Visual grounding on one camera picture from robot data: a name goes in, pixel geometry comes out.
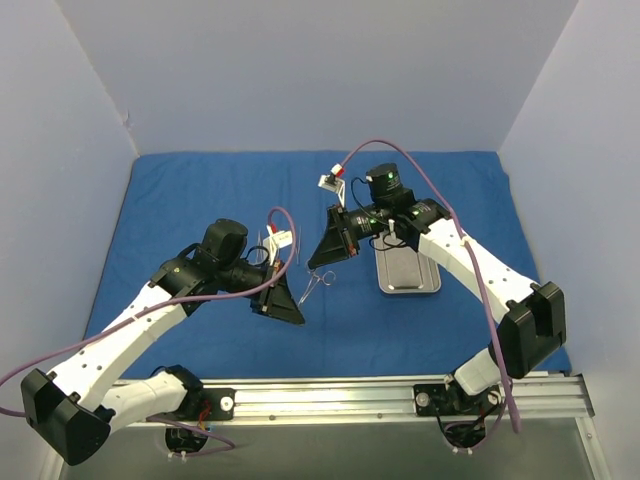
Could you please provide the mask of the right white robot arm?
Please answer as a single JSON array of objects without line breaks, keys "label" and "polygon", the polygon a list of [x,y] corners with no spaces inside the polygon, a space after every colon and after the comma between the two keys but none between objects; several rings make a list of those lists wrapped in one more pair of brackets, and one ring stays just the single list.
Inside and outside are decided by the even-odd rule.
[{"label": "right white robot arm", "polygon": [[452,374],[444,400],[469,411],[480,394],[504,377],[521,379],[566,342],[563,291],[519,274],[458,230],[452,214],[432,199],[418,200],[394,163],[365,176],[371,204],[354,211],[327,211],[322,239],[307,262],[311,270],[356,256],[360,241],[392,233],[416,254],[433,260],[487,307],[496,336]]}]

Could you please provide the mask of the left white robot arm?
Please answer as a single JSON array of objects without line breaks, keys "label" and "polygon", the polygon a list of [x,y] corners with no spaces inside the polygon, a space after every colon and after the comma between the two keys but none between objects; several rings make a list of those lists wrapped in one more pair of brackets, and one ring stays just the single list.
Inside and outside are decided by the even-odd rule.
[{"label": "left white robot arm", "polygon": [[277,257],[281,249],[294,248],[294,231],[269,226],[267,232],[259,247],[266,258],[252,264],[243,256],[246,227],[215,221],[201,241],[164,262],[131,304],[73,356],[48,372],[29,372],[20,384],[29,426],[75,466],[132,423],[159,414],[194,417],[203,384],[180,365],[122,388],[115,383],[162,335],[209,301],[246,298],[256,314],[304,324],[286,281],[286,264]]}]

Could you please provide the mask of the steel instrument tray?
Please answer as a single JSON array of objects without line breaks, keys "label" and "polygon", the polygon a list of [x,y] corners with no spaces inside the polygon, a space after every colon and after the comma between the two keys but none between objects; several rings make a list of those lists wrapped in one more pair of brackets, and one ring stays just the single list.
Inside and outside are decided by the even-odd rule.
[{"label": "steel instrument tray", "polygon": [[378,285],[388,295],[431,295],[441,288],[438,265],[387,234],[374,237]]}]

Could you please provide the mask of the steel forceps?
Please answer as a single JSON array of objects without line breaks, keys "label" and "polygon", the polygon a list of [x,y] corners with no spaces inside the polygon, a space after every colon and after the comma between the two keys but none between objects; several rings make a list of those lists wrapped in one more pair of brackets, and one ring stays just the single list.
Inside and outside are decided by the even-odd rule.
[{"label": "steel forceps", "polygon": [[262,263],[266,258],[266,252],[264,250],[262,232],[258,231],[256,241],[256,262]]}]

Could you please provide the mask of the blue surgical drape cloth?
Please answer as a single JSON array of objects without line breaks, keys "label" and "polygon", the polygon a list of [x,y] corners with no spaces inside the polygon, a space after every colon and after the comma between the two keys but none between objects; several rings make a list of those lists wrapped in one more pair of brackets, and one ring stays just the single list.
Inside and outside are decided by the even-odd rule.
[{"label": "blue surgical drape cloth", "polygon": [[432,295],[386,295],[363,245],[333,266],[330,285],[308,288],[305,259],[316,248],[334,196],[321,174],[340,151],[173,153],[138,159],[88,326],[105,328],[160,265],[201,240],[220,218],[251,238],[267,219],[294,223],[301,256],[288,270],[305,324],[254,314],[245,299],[209,302],[164,334],[127,370],[148,377],[180,364],[202,378],[320,378],[444,374],[485,347],[479,301],[449,274]]}]

